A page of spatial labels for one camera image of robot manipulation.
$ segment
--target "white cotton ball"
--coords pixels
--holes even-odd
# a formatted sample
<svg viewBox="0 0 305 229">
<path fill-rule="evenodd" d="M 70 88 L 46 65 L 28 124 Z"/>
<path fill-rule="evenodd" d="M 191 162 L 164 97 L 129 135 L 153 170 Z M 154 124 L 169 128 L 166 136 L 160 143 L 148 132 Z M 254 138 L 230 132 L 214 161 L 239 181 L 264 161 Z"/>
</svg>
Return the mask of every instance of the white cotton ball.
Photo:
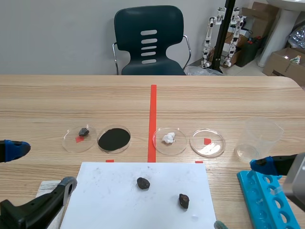
<svg viewBox="0 0 305 229">
<path fill-rule="evenodd" d="M 164 135 L 164 137 L 162 138 L 162 142 L 165 142 L 166 144 L 173 143 L 173 136 L 171 136 L 171 135 Z"/>
<path fill-rule="evenodd" d="M 174 132 L 170 132 L 170 133 L 168 133 L 167 135 L 170 135 L 170 136 L 172 136 L 173 137 L 173 139 L 175 139 L 175 133 Z"/>
</svg>

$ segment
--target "white robot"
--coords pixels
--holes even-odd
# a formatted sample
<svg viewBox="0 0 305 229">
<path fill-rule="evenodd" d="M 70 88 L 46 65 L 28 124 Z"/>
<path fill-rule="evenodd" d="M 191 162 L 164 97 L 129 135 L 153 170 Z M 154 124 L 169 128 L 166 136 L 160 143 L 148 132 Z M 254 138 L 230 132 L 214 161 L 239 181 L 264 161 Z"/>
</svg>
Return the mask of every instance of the white robot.
<svg viewBox="0 0 305 229">
<path fill-rule="evenodd" d="M 209 24 L 206 32 L 206 37 L 203 42 L 203 55 L 202 55 L 202 60 L 201 60 L 201 66 L 202 68 L 208 68 L 210 67 L 210 63 L 208 62 L 209 54 L 212 50 L 211 47 L 211 36 L 212 36 L 212 29 L 214 24 L 215 25 L 220 25 L 222 23 L 222 20 L 224 19 L 226 8 L 219 8 L 217 10 L 217 16 L 216 17 L 210 17 L 209 19 Z M 224 60 L 224 64 L 227 66 L 231 66 L 231 59 L 234 56 L 235 50 L 236 50 L 236 45 L 239 42 L 239 31 L 241 27 L 244 24 L 244 17 L 239 15 L 239 8 L 235 7 L 232 13 L 231 17 L 231 25 L 235 25 L 235 29 L 233 32 L 233 38 L 230 43 L 230 50 L 228 56 Z"/>
</svg>

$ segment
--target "chair backrest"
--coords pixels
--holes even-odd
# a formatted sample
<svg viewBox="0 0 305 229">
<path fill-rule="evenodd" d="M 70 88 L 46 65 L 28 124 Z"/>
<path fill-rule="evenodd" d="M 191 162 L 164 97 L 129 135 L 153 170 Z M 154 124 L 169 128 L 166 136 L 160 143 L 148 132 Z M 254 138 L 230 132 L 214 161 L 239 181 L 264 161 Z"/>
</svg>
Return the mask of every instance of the chair backrest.
<svg viewBox="0 0 305 229">
<path fill-rule="evenodd" d="M 118 49 L 128 51 L 131 62 L 167 58 L 166 49 L 183 39 L 183 15 L 175 6 L 123 9 L 114 17 L 114 29 Z M 141 56 L 145 52 L 156 53 Z"/>
</svg>

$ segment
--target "plastic beaker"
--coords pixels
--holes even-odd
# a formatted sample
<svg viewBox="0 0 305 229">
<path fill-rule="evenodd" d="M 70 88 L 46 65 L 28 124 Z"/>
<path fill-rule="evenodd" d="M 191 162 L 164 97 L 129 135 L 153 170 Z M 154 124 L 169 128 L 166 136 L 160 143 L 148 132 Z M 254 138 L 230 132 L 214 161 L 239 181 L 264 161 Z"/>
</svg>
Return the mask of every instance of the plastic beaker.
<svg viewBox="0 0 305 229">
<path fill-rule="evenodd" d="M 251 118 L 246 122 L 235 152 L 246 162 L 264 158 L 275 143 L 281 139 L 283 132 L 281 127 L 269 119 Z"/>
</svg>

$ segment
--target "petri dish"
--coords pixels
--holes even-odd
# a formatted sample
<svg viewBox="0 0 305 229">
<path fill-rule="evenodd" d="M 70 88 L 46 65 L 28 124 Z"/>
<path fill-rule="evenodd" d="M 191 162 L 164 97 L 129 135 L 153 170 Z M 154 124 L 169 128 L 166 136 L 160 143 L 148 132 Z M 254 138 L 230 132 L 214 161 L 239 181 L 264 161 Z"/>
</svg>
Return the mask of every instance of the petri dish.
<svg viewBox="0 0 305 229">
<path fill-rule="evenodd" d="M 81 137 L 79 131 L 82 128 L 89 130 L 88 135 Z M 96 130 L 92 126 L 83 125 L 67 130 L 62 138 L 62 146 L 71 153 L 81 153 L 90 149 L 95 143 Z"/>
<path fill-rule="evenodd" d="M 224 152 L 224 138 L 211 129 L 200 129 L 192 133 L 190 144 L 197 154 L 204 157 L 217 157 Z"/>
<path fill-rule="evenodd" d="M 99 148 L 107 154 L 118 154 L 128 148 L 131 141 L 130 131 L 122 125 L 110 125 L 97 137 Z"/>
<path fill-rule="evenodd" d="M 175 133 L 175 138 L 173 143 L 166 144 L 162 142 L 162 139 L 168 133 Z M 152 142 L 156 150 L 165 155 L 177 155 L 182 153 L 187 144 L 187 139 L 185 134 L 179 128 L 159 128 L 153 134 Z"/>
</svg>

